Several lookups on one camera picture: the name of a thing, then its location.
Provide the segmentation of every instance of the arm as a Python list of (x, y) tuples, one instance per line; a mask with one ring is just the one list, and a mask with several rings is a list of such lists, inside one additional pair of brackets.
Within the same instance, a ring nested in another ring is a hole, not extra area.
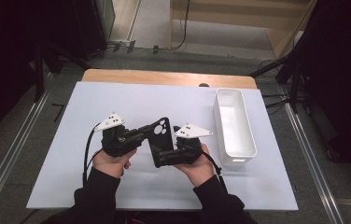
[[(205, 144), (202, 150), (209, 153)], [(203, 223), (257, 223), (245, 211), (245, 205), (236, 196), (228, 194), (214, 175), (211, 162), (202, 155), (193, 164), (179, 164), (175, 168), (183, 172), (195, 187), (193, 191), (202, 204)]]
[(128, 169), (129, 159), (135, 150), (118, 158), (100, 151), (93, 159), (93, 167), (86, 186), (74, 193), (75, 205), (56, 214), (43, 224), (60, 223), (112, 223), (115, 215), (115, 193), (123, 168)]

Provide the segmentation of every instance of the black sleeve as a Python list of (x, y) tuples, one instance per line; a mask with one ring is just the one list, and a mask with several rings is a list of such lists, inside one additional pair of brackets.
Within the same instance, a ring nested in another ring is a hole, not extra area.
[(74, 193), (75, 205), (58, 213), (43, 224), (112, 223), (115, 215), (115, 193), (120, 179), (91, 168), (86, 186)]
[(228, 194), (219, 184), (216, 175), (204, 182), (198, 188), (193, 189), (198, 196), (202, 211), (203, 223), (212, 224), (245, 224), (257, 222), (245, 211), (245, 205), (235, 195)]

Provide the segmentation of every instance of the white tabletop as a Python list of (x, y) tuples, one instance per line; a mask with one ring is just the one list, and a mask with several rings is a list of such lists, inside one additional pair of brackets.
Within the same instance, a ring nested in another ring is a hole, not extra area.
[[(82, 187), (85, 146), (91, 129), (112, 112), (128, 129), (162, 117), (172, 126), (187, 122), (213, 131), (201, 138), (222, 167), (228, 192), (251, 210), (298, 210), (260, 91), (241, 90), (256, 141), (257, 156), (245, 166), (220, 164), (213, 105), (216, 89), (160, 85), (78, 82), (49, 153), (36, 180), (27, 208), (66, 208), (74, 190)], [(101, 148), (102, 133), (91, 140), (90, 157)], [(201, 209), (188, 178), (172, 166), (154, 166), (147, 140), (131, 158), (117, 191), (118, 209)]]

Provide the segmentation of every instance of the sleeve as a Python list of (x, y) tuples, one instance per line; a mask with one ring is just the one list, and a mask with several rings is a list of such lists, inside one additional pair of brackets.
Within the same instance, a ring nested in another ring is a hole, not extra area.
[(203, 223), (210, 224), (257, 224), (244, 211), (245, 205), (235, 195), (228, 194), (219, 184), (216, 175), (193, 189), (202, 204)]
[(115, 193), (120, 179), (91, 168), (86, 186), (74, 193), (75, 205), (58, 213), (43, 224), (112, 223), (115, 215)]

